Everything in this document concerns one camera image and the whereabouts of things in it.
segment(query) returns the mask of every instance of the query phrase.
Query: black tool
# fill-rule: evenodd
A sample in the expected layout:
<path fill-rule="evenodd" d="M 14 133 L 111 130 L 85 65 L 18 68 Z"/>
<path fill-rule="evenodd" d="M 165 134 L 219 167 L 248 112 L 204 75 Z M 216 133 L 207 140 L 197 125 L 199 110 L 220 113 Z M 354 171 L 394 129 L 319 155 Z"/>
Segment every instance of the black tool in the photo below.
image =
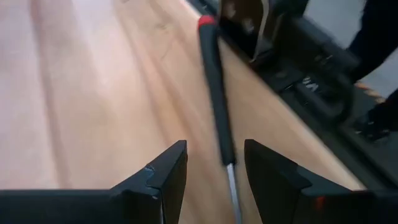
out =
<path fill-rule="evenodd" d="M 235 220 L 236 223 L 241 223 L 241 210 L 234 173 L 236 163 L 235 146 L 229 124 L 228 106 L 223 81 L 223 67 L 218 48 L 217 25 L 213 17 L 202 16 L 198 21 L 198 32 L 203 66 L 213 104 L 221 160 L 228 171 Z"/>
<path fill-rule="evenodd" d="M 0 190 L 0 223 L 177 224 L 186 179 L 178 141 L 109 190 Z"/>

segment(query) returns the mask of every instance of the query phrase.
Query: clamp jaw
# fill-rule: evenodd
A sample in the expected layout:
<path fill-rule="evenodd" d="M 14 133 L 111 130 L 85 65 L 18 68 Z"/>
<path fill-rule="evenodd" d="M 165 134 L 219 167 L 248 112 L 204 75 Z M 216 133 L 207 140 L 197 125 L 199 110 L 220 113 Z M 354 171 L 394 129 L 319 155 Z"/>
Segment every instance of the clamp jaw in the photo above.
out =
<path fill-rule="evenodd" d="M 0 190 L 0 223 L 177 224 L 186 179 L 178 141 L 109 190 Z"/>

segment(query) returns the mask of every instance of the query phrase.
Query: shoe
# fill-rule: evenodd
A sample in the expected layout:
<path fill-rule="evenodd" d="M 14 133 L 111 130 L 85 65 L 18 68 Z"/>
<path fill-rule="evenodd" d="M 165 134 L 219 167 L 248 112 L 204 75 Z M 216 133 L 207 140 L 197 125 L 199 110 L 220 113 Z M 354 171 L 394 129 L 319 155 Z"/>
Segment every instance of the shoe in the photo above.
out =
<path fill-rule="evenodd" d="M 353 128 L 356 134 L 361 135 L 368 141 L 376 142 L 380 139 L 388 138 L 390 136 L 391 130 L 383 127 L 375 120 L 369 118 L 366 114 L 354 122 Z"/>

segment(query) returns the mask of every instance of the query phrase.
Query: wooden surface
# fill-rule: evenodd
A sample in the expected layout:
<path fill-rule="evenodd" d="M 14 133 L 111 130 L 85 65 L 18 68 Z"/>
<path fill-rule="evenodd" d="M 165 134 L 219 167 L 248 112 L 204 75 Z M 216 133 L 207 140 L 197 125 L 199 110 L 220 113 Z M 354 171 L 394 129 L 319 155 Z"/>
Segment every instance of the wooden surface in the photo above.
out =
<path fill-rule="evenodd" d="M 110 188 L 188 140 L 181 223 L 232 223 L 197 41 L 182 0 L 0 1 L 0 188 Z M 351 189 L 363 186 L 221 43 L 245 223 L 253 138 Z"/>

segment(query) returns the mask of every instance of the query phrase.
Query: black pants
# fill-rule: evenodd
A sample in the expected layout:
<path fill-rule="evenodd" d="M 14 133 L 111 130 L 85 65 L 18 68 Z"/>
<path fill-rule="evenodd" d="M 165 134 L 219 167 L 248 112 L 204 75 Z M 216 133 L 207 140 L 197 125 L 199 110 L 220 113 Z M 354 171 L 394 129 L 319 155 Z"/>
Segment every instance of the black pants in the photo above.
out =
<path fill-rule="evenodd" d="M 361 61 L 350 76 L 353 83 L 383 64 L 398 47 L 398 0 L 368 0 L 361 25 L 349 47 Z M 398 131 L 398 90 L 368 115 L 385 128 Z"/>

